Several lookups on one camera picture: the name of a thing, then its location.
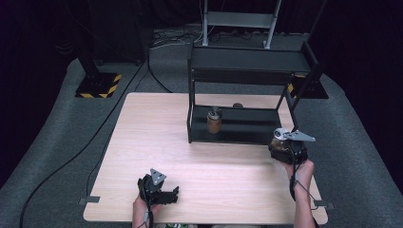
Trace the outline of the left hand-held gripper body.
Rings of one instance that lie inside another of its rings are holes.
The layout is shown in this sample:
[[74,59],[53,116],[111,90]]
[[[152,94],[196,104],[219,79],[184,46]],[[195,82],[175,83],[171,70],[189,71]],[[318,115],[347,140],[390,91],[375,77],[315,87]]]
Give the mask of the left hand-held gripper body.
[[166,175],[151,168],[150,173],[138,179],[139,194],[147,205],[165,204],[166,198],[172,196],[171,192],[162,190]]

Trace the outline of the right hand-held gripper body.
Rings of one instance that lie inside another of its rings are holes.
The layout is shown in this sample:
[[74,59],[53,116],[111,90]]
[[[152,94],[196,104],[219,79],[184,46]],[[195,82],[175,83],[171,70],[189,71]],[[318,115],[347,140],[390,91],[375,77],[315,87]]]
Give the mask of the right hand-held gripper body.
[[308,159],[305,143],[313,143],[315,140],[299,130],[291,132],[286,128],[277,128],[268,149],[271,157],[279,162],[302,164]]

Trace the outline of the glass jar of brown powder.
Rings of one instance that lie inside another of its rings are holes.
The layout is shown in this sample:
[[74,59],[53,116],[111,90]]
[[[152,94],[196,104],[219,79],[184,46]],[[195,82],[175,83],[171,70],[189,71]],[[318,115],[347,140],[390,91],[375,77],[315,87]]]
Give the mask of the glass jar of brown powder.
[[221,130],[221,110],[213,107],[207,113],[207,130],[211,134],[217,134]]

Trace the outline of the black metal shelf rack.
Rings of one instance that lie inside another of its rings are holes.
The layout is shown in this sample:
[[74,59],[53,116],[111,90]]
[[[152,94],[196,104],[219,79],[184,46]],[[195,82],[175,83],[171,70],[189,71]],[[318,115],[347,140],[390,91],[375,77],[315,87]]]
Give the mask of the black metal shelf rack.
[[[276,128],[284,125],[279,107],[293,111],[298,99],[287,92],[296,75],[306,76],[310,67],[299,50],[264,50],[239,47],[191,46],[187,57],[189,107],[187,136],[190,142],[267,144]],[[282,86],[275,107],[235,108],[222,104],[220,94],[209,94],[204,104],[195,100],[195,83]],[[221,130],[207,130],[207,113],[221,110]]]

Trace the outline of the person's left hand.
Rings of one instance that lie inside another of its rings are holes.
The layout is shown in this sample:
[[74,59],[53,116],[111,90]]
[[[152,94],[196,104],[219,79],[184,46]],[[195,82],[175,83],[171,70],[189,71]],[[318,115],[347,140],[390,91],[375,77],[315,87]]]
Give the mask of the person's left hand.
[[[151,212],[153,214],[156,214],[162,208],[163,207],[160,204],[152,205]],[[135,221],[143,220],[146,211],[147,211],[147,205],[146,205],[145,201],[142,200],[140,196],[138,196],[133,202],[133,220],[135,220]]]

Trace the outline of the person's right hand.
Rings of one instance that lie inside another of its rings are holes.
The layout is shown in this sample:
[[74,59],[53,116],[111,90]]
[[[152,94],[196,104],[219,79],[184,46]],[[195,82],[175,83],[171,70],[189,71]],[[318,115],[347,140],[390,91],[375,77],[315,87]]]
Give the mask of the person's right hand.
[[287,172],[288,179],[291,179],[294,174],[297,174],[298,182],[305,187],[307,187],[311,183],[311,179],[315,170],[315,165],[312,161],[307,160],[298,169],[294,169],[293,165],[287,163],[283,163],[282,166]]

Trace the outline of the grey tape strip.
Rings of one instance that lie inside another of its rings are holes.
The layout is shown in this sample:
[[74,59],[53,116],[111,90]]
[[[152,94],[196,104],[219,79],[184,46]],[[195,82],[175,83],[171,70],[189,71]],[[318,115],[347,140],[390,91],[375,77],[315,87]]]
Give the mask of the grey tape strip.
[[80,198],[78,203],[80,205],[86,205],[87,203],[98,203],[100,200],[100,197],[93,197],[93,196],[86,196],[85,198]]
[[315,207],[324,207],[326,210],[333,210],[335,208],[334,204],[327,200],[315,200],[314,206]]

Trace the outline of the black stand with striped base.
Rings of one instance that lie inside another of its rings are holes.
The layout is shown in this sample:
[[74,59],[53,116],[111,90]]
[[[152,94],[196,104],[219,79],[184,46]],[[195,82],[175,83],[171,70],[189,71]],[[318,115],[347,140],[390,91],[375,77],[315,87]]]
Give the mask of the black stand with striped base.
[[76,89],[80,98],[109,98],[115,92],[122,76],[117,73],[100,72],[86,47],[77,47],[78,60],[85,77]]
[[311,71],[306,75],[296,75],[292,82],[287,86],[287,92],[294,99],[327,99],[328,95],[320,82],[322,69],[320,61],[317,58],[317,52],[313,48],[313,39],[317,31],[317,26],[322,17],[323,11],[328,0],[323,0],[320,6],[317,18],[310,31],[310,35],[303,42],[301,52],[305,57]]

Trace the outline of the grey metal frame stand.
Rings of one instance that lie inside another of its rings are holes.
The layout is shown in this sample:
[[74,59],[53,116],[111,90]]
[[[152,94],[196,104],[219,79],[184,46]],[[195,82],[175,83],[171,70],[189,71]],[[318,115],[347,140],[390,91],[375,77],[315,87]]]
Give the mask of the grey metal frame stand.
[[271,43],[278,20],[282,0],[276,0],[273,13],[245,13],[245,12],[225,12],[211,11],[208,9],[208,0],[203,0],[202,7],[202,45],[207,46],[208,27],[237,27],[250,29],[267,29],[268,36],[263,42],[265,49],[271,48]]

